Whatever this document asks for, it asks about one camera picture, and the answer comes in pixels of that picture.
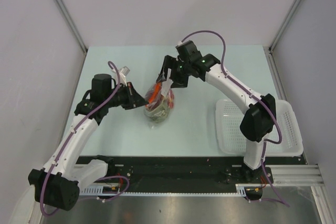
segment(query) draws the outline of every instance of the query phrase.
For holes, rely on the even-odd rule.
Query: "light blue table surface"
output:
[[[203,55],[221,58],[223,46],[198,46]],[[144,96],[155,82],[165,55],[176,57],[173,46],[90,47],[67,122],[69,129],[76,105],[91,88],[97,73],[109,73],[107,61],[128,66],[131,81]],[[261,94],[276,91],[262,46],[227,46],[226,68]],[[125,111],[111,108],[93,133],[82,155],[108,156],[228,156],[218,147],[215,106],[226,96],[201,79],[189,78],[188,87],[174,89],[175,107],[161,125],[151,128],[144,108]]]

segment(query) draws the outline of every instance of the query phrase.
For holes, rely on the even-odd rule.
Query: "white wall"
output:
[[[58,144],[84,59],[53,0],[0,0],[0,222]]]
[[[301,128],[336,206],[336,0],[304,0],[275,50]]]
[[[176,45],[213,29],[228,44],[269,46],[293,0],[64,0],[86,46]],[[204,44],[219,44],[204,36]]]

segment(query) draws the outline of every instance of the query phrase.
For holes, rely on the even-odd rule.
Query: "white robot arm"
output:
[[[260,169],[263,140],[272,131],[274,123],[268,112],[252,96],[266,104],[276,116],[274,97],[270,94],[262,96],[253,91],[227,70],[223,73],[220,61],[211,54],[202,56],[192,41],[180,44],[176,49],[179,53],[176,58],[165,56],[157,82],[166,82],[170,79],[173,81],[171,88],[186,88],[189,76],[194,76],[216,87],[230,98],[245,115],[240,125],[242,133],[248,139],[244,165],[250,170],[247,171],[250,174]]]
[[[123,69],[118,77],[124,77],[123,73],[129,71]],[[74,172],[76,161],[89,137],[107,115],[109,108],[122,106],[129,110],[147,104],[125,78],[120,81],[119,88],[116,88],[115,81],[112,88],[112,80],[109,74],[95,75],[91,90],[77,104],[70,130],[53,156],[41,170],[31,170],[28,181],[35,186],[37,202],[70,210],[76,204],[80,191],[106,175],[110,158],[103,156],[97,156],[88,165]]]

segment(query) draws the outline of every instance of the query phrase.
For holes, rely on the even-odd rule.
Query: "metal floor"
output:
[[[249,204],[241,197],[125,196],[104,204],[92,199],[83,200],[71,211],[59,211],[41,223],[321,223],[310,187],[278,190],[290,208],[267,201]],[[274,197],[270,188],[264,191],[266,197]]]

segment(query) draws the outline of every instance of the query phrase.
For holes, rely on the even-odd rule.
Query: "white tray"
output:
[[[303,153],[302,137],[292,106],[284,100],[276,101],[277,121],[282,132],[282,143],[268,143],[266,156],[299,156]],[[216,103],[216,131],[219,148],[226,154],[244,156],[246,138],[239,126],[244,115],[240,109],[229,100],[219,100]],[[269,136],[279,140],[275,126]]]

